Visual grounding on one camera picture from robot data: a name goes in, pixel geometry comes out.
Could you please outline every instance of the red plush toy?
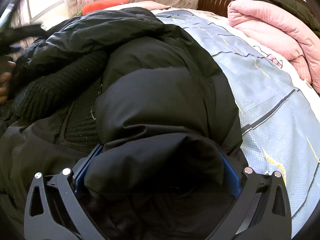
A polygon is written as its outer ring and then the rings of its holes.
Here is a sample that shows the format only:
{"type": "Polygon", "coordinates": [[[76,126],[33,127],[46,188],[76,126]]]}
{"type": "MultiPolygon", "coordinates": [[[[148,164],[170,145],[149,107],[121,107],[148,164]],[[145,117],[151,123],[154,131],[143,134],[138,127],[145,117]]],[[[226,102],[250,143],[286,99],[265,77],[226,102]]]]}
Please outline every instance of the red plush toy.
{"type": "Polygon", "coordinates": [[[105,8],[117,6],[120,4],[126,4],[129,3],[129,0],[101,0],[96,2],[91,2],[86,4],[82,10],[81,14],[86,15],[87,13],[97,11],[97,10],[103,10],[105,8]]]}

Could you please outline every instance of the silver screw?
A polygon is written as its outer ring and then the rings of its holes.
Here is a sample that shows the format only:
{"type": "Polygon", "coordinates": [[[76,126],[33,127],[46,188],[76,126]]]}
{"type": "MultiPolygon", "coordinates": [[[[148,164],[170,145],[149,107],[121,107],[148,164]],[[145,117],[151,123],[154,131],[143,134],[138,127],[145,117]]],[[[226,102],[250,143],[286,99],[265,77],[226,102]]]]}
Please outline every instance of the silver screw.
{"type": "Polygon", "coordinates": [[[251,174],[251,173],[253,173],[253,169],[251,169],[250,167],[246,167],[246,168],[244,168],[244,172],[246,174],[251,174]]]}
{"type": "Polygon", "coordinates": [[[62,174],[63,175],[69,175],[71,173],[71,169],[69,169],[69,168],[65,168],[65,169],[63,169],[63,171],[62,171],[62,174]]]}
{"type": "Polygon", "coordinates": [[[281,177],[281,173],[280,173],[279,171],[276,171],[276,172],[275,172],[275,176],[276,176],[277,178],[280,178],[280,177],[281,177]]]}
{"type": "Polygon", "coordinates": [[[38,172],[38,173],[35,174],[35,178],[36,178],[36,179],[41,178],[41,176],[42,176],[42,173],[41,173],[41,172],[38,172]]]}

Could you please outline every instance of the pink pillow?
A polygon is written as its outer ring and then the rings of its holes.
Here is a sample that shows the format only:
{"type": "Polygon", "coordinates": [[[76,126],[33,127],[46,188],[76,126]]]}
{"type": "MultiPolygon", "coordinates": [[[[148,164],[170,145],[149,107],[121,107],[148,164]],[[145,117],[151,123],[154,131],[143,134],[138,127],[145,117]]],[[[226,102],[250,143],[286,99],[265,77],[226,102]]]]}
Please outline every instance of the pink pillow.
{"type": "Polygon", "coordinates": [[[142,7],[148,10],[163,10],[163,9],[169,9],[171,6],[164,5],[161,3],[157,3],[154,1],[143,1],[143,2],[133,2],[133,3],[127,3],[127,4],[121,4],[113,7],[106,8],[104,10],[120,10],[123,8],[129,8],[129,7],[142,7]]]}

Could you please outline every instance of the pink blanket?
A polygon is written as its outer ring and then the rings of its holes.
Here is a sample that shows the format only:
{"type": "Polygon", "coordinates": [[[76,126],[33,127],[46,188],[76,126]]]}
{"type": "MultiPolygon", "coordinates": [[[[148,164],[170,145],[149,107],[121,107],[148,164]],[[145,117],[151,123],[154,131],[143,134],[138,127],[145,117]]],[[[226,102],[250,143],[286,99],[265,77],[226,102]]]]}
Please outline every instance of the pink blanket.
{"type": "Polygon", "coordinates": [[[301,20],[276,5],[255,0],[231,2],[228,20],[289,60],[300,78],[320,93],[320,39],[301,20]]]}

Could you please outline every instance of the person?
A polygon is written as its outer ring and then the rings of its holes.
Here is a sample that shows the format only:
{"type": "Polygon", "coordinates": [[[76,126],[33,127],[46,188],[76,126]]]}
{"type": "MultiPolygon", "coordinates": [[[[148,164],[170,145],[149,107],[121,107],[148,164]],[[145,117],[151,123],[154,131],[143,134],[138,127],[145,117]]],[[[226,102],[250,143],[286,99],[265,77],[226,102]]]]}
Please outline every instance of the person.
{"type": "Polygon", "coordinates": [[[8,99],[8,82],[12,77],[8,70],[13,70],[15,66],[16,64],[11,61],[0,62],[0,104],[4,104],[8,99]]]}

